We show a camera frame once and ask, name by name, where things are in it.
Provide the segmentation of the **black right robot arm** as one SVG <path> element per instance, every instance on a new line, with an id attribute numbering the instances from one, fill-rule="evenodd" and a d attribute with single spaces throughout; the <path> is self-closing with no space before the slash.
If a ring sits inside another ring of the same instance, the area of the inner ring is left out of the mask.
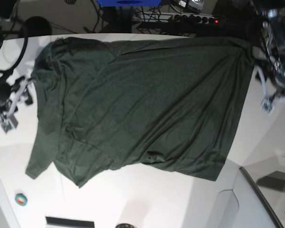
<path id="1" fill-rule="evenodd" d="M 21 19 L 18 17 L 10 18 L 10 21 L 14 24 L 18 23 L 21 25 L 21 29 L 19 31 L 3 30 L 1 24 L 4 20 L 4 18 L 0 17 L 0 49 L 2 48 L 5 35 L 19 33 L 24 35 L 24 42 L 17 60 L 10 68 L 6 70 L 0 69 L 0 127 L 3 129 L 4 133 L 7 133 L 16 129 L 18 126 L 18 121 L 14 115 L 18 111 L 18 102 L 21 99 L 24 99 L 26 105 L 33 104 L 32 96 L 28 90 L 28 86 L 33 82 L 33 80 L 29 77 L 21 76 L 14 84 L 10 85 L 7 83 L 7 79 L 13 75 L 14 70 L 24 57 L 29 38 L 25 23 Z"/>

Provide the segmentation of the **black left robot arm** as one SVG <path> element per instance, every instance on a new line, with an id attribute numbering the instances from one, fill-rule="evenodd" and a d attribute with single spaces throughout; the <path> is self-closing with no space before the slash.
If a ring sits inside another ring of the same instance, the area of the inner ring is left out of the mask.
<path id="1" fill-rule="evenodd" d="M 262 23 L 262 29 L 267 33 L 267 38 L 260 36 L 262 50 L 268 62 L 269 78 L 276 88 L 269 94 L 266 87 L 264 72 L 260 66 L 255 67 L 262 89 L 264 99 L 261 109 L 271 113 L 275 102 L 285 102 L 285 0 L 252 0 L 256 18 Z"/>

